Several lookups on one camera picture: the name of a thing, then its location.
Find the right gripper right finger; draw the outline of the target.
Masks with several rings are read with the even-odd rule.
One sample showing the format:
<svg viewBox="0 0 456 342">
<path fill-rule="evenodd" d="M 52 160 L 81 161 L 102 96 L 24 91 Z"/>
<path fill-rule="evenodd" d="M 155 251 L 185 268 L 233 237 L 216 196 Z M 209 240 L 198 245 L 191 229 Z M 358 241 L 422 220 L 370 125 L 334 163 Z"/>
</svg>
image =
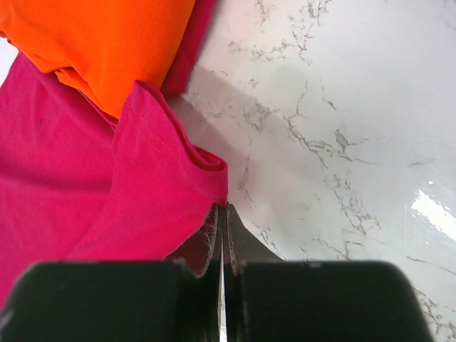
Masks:
<svg viewBox="0 0 456 342">
<path fill-rule="evenodd" d="M 229 341 L 431 341 L 413 288 L 384 261 L 284 261 L 222 217 Z"/>
</svg>

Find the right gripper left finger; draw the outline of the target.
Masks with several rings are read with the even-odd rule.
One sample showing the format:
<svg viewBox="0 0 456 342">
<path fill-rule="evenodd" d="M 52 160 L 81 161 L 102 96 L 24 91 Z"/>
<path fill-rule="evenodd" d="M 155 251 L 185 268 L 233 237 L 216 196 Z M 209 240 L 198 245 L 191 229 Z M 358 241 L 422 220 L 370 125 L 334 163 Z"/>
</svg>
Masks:
<svg viewBox="0 0 456 342">
<path fill-rule="evenodd" d="M 29 266 L 1 312 L 3 341 L 218 341 L 223 210 L 159 261 Z"/>
</svg>

